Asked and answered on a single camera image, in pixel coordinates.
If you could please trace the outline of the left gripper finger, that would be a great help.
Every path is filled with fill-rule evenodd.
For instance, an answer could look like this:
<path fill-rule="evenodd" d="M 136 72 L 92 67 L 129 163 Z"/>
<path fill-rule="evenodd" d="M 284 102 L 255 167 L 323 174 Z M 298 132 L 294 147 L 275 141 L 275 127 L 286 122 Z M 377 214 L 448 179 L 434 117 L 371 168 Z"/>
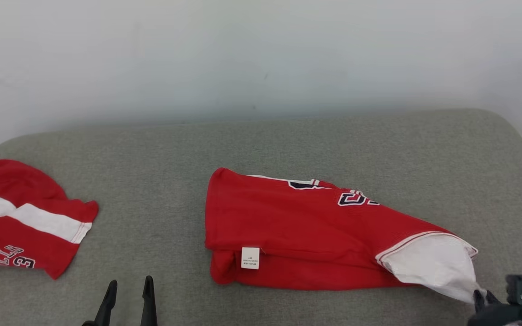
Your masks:
<path fill-rule="evenodd" d="M 157 305 L 155 302 L 154 280 L 146 276 L 142 297 L 144 300 L 141 316 L 141 326 L 157 326 Z"/>
<path fill-rule="evenodd" d="M 104 295 L 103 301 L 100 304 L 99 310 L 94 319 L 95 326 L 109 326 L 111 321 L 111 311 L 116 304 L 118 283 L 112 280 Z"/>

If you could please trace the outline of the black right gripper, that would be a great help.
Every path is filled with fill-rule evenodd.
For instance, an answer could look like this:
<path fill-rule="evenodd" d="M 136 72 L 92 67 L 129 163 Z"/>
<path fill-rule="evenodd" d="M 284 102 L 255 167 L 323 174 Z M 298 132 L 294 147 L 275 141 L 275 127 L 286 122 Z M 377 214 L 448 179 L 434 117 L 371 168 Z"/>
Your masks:
<path fill-rule="evenodd" d="M 501 301 L 487 291 L 486 299 L 482 290 L 473 292 L 475 314 L 468 326 L 522 326 L 522 306 L 501 305 Z"/>

